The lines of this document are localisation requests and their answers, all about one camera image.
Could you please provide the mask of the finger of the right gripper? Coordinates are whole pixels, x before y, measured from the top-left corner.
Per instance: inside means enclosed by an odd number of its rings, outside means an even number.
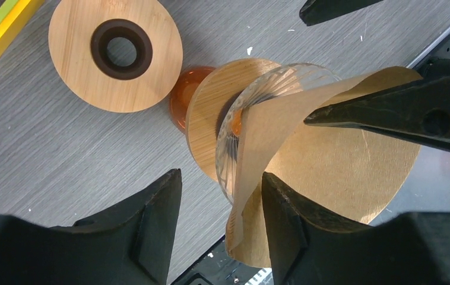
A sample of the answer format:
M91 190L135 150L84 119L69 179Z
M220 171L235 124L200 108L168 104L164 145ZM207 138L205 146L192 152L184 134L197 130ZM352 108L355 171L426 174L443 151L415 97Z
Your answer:
M307 26L315 26L374 5L382 0L308 0L299 11Z
M304 123L361 129L450 152L450 75L321 107Z

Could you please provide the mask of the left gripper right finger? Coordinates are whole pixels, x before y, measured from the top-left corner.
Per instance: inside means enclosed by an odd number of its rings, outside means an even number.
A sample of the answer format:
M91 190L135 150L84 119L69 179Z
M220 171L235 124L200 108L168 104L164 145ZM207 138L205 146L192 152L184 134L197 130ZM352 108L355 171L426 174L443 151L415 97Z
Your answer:
M304 197L272 173L261 196L275 284L351 284L358 263L351 245L370 227Z

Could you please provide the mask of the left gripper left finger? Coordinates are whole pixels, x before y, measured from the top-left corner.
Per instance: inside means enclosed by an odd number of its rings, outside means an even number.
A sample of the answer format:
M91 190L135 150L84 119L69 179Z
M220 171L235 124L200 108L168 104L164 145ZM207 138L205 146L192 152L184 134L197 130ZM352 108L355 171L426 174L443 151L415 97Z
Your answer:
M171 169L145 189L57 227L52 284L166 284L182 197Z

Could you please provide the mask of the clear glass dripper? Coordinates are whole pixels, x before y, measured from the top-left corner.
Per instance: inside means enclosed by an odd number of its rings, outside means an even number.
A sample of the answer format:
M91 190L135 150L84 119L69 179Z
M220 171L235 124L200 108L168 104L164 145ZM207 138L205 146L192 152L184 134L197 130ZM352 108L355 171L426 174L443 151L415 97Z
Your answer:
M233 126L233 120L240 119L240 112L277 97L289 96L340 80L339 76L319 65L288 64L261 75L228 99L217 121L215 165L218 183L229 203L233 203L240 143L240 131L238 127Z

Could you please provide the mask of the wooden ring holder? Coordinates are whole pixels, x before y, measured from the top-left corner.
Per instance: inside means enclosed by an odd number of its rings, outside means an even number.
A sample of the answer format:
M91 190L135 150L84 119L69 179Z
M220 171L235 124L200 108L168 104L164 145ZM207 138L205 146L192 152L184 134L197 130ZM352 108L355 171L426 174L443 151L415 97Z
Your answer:
M196 164L212 180L218 181L215 151L224 108L258 77L280 66L262 58L231 61L206 76L194 92L186 112L186 140Z

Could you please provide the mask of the amber glass carafe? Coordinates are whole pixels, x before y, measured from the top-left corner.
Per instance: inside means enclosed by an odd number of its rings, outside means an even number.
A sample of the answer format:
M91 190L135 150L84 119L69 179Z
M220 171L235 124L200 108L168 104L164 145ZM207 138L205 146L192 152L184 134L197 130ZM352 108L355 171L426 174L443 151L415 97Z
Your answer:
M172 121L181 132L185 132L186 113L191 98L198 86L216 68L212 66L193 66L184 70L169 94L169 110Z

